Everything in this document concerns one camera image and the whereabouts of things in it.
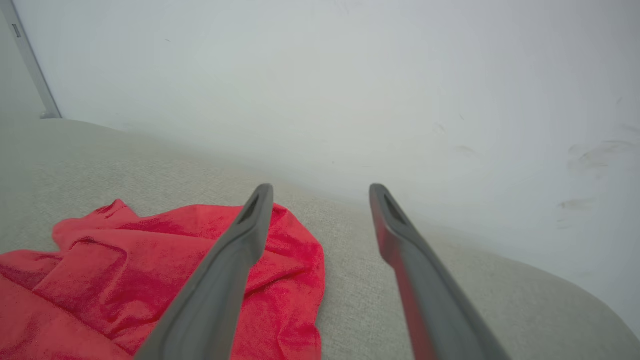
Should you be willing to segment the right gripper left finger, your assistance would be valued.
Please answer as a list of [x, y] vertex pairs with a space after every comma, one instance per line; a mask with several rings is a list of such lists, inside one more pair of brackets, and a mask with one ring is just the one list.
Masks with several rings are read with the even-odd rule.
[[136, 360], [228, 360], [249, 273], [265, 252], [274, 187], [256, 187], [157, 325]]

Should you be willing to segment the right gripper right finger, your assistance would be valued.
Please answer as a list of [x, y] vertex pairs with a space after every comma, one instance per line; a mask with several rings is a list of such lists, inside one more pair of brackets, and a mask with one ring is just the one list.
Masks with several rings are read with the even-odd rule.
[[391, 192], [369, 188], [378, 249], [393, 269], [416, 360], [507, 360], [509, 355]]

